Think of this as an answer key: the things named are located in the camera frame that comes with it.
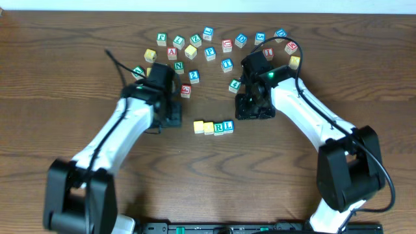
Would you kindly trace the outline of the blue L block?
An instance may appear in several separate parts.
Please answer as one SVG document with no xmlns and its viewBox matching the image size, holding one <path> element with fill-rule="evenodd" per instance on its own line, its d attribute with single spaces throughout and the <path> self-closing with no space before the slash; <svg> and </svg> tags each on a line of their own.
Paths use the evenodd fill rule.
<svg viewBox="0 0 416 234">
<path fill-rule="evenodd" d="M 224 127 L 224 134 L 233 133 L 234 132 L 233 120 L 224 121 L 223 127 Z"/>
</svg>

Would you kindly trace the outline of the yellow C block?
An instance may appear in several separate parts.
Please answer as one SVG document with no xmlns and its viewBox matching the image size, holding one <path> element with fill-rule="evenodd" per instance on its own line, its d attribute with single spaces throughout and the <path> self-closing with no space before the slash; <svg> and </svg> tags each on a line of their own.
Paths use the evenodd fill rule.
<svg viewBox="0 0 416 234">
<path fill-rule="evenodd" d="M 195 121 L 193 124 L 194 124 L 194 133 L 195 134 L 204 133 L 204 122 L 203 121 Z"/>
</svg>

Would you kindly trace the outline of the green R block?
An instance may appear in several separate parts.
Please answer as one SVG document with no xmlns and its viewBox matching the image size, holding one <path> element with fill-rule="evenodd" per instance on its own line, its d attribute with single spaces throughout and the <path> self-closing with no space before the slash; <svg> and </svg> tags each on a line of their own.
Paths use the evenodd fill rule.
<svg viewBox="0 0 416 234">
<path fill-rule="evenodd" d="M 220 136 L 224 134 L 224 124 L 214 123 L 214 136 Z"/>
</svg>

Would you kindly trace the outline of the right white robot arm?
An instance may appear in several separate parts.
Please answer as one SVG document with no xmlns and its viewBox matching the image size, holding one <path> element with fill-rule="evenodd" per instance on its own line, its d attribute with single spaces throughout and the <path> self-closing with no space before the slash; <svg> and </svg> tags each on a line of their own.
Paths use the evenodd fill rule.
<svg viewBox="0 0 416 234">
<path fill-rule="evenodd" d="M 288 117 L 318 152 L 317 187 L 322 199 L 309 219 L 311 229 L 337 233 L 353 210 L 385 187 L 378 135 L 356 128 L 320 102 L 288 66 L 274 68 L 262 52 L 241 62 L 245 93 L 235 98 L 238 120 Z"/>
</svg>

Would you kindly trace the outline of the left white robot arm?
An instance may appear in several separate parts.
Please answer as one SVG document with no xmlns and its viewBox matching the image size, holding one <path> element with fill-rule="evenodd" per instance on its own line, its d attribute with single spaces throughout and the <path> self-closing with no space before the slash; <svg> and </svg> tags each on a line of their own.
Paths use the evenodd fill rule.
<svg viewBox="0 0 416 234">
<path fill-rule="evenodd" d="M 140 135 L 149 128 L 179 127 L 173 101 L 175 71 L 155 63 L 149 76 L 122 89 L 107 123 L 72 160 L 47 171 L 43 226 L 57 233 L 134 233 L 133 218 L 119 214 L 114 177 Z"/>
</svg>

